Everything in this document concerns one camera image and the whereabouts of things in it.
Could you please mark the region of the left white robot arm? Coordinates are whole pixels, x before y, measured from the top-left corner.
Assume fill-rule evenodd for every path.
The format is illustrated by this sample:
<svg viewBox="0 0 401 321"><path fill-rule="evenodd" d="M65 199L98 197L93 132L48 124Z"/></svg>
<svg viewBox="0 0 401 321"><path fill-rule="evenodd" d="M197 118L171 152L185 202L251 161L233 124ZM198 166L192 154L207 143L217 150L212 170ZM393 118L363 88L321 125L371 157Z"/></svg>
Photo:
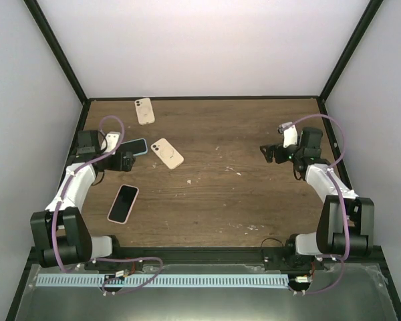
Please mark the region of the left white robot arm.
<svg viewBox="0 0 401 321"><path fill-rule="evenodd" d="M59 267L99 258L108 270L118 269L123 253L114 247L116 238L92 237L82 217L82 207L98 173L128 172L135 157L118 151L122 134L98 130L78 132L76 146L65 163L65 175L57 194L45 210L31 216L30 226L39 264Z"/></svg>

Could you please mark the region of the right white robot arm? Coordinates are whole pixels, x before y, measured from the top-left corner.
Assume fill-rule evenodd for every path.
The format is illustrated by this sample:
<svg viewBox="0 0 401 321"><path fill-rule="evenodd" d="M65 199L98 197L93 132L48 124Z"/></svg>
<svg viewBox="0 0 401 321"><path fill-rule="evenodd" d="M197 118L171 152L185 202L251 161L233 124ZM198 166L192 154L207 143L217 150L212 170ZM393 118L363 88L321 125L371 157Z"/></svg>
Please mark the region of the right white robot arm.
<svg viewBox="0 0 401 321"><path fill-rule="evenodd" d="M322 130L305 127L298 132L291 123L284 123L278 131L282 142L260 148L265 160L291 162L294 177L312 187L323 203L316 231L294 234L287 241L285 265L297 270L307 262L308 255L368 257L374 247L374 202L347 187L330 162L322 158Z"/></svg>

